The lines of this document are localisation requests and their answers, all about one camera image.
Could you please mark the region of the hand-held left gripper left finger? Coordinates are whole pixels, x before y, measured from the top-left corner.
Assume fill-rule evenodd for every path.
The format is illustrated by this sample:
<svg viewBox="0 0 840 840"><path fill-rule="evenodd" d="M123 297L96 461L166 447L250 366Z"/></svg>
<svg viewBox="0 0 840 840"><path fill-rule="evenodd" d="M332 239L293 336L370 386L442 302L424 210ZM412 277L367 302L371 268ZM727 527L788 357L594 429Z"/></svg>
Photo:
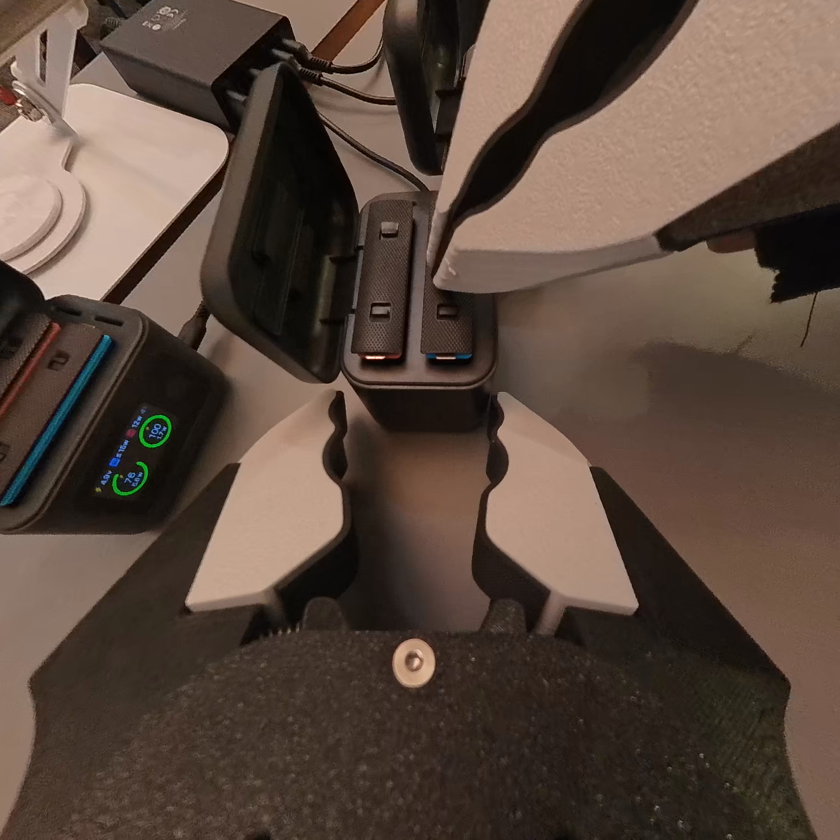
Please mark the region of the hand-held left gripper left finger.
<svg viewBox="0 0 840 840"><path fill-rule="evenodd" d="M186 595L191 613L256 606L297 625L310 600L349 587L346 415L341 391L321 392L245 452Z"/></svg>

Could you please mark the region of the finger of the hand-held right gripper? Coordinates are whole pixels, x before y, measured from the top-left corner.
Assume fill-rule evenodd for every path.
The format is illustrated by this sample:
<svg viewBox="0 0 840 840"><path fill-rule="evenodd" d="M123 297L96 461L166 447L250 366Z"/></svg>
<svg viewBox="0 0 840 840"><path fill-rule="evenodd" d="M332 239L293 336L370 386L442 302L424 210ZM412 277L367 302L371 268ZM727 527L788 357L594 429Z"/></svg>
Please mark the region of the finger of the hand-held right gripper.
<svg viewBox="0 0 840 840"><path fill-rule="evenodd" d="M471 57L437 197L456 217L511 186L543 131L536 104L584 2L489 2Z"/></svg>
<svg viewBox="0 0 840 840"><path fill-rule="evenodd" d="M434 284L515 291L678 252L661 228L838 126L838 39L838 2L584 2L513 184L434 211Z"/></svg>

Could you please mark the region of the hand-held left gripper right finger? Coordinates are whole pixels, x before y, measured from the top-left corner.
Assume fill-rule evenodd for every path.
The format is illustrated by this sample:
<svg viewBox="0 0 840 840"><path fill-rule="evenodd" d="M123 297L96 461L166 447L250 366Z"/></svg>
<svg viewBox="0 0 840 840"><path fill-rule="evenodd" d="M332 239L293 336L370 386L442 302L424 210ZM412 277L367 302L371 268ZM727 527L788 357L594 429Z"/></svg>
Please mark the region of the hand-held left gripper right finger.
<svg viewBox="0 0 840 840"><path fill-rule="evenodd" d="M490 402L472 574L526 628L555 634L570 608L631 616L638 600L592 467L572 442L506 392Z"/></svg>

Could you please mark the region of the black battery charging case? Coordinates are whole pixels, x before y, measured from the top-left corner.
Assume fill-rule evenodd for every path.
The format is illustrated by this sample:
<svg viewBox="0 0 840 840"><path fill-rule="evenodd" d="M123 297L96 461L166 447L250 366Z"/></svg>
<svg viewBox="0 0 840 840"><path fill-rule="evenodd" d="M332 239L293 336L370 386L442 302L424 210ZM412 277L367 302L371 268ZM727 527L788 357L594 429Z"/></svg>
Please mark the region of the black battery charging case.
<svg viewBox="0 0 840 840"><path fill-rule="evenodd" d="M464 433L482 422L497 366L492 297L474 297L474 356L430 364L420 352L435 192L381 194L359 207L347 171L290 63L262 70L245 100L201 271L203 298L228 331L300 382L342 375L373 419L405 433ZM411 286L401 360L351 353L364 228L372 202L414 203Z"/></svg>
<svg viewBox="0 0 840 840"><path fill-rule="evenodd" d="M388 1L383 49L414 166L443 173L488 1Z"/></svg>
<svg viewBox="0 0 840 840"><path fill-rule="evenodd" d="M23 492L2 506L3 536L135 534L173 511L223 405L223 373L197 351L206 321L174 336L140 311L75 296L47 299L2 262L2 337L42 312L84 322L111 348Z"/></svg>

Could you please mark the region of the black battery red edge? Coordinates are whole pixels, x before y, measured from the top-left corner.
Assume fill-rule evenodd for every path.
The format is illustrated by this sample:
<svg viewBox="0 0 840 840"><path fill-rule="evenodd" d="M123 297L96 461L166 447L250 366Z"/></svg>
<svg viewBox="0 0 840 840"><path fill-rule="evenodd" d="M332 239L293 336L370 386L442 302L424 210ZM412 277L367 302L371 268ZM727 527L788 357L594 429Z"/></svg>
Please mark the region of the black battery red edge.
<svg viewBox="0 0 840 840"><path fill-rule="evenodd" d="M397 362L404 355L413 210L408 198L381 199L369 206L351 340L351 353L363 362Z"/></svg>
<svg viewBox="0 0 840 840"><path fill-rule="evenodd" d="M1 417L16 402L56 341L60 322L42 312L23 314L3 334L1 346Z"/></svg>

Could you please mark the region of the black multiport charger hub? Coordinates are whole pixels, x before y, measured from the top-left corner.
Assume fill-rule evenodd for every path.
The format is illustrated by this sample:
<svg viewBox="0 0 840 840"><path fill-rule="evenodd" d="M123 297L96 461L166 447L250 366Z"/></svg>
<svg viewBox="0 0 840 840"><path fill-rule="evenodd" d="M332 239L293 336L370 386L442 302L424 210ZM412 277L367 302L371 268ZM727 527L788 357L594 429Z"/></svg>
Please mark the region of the black multiport charger hub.
<svg viewBox="0 0 840 840"><path fill-rule="evenodd" d="M294 38L288 17L244 3L155 1L101 49L141 98L236 133L256 76Z"/></svg>

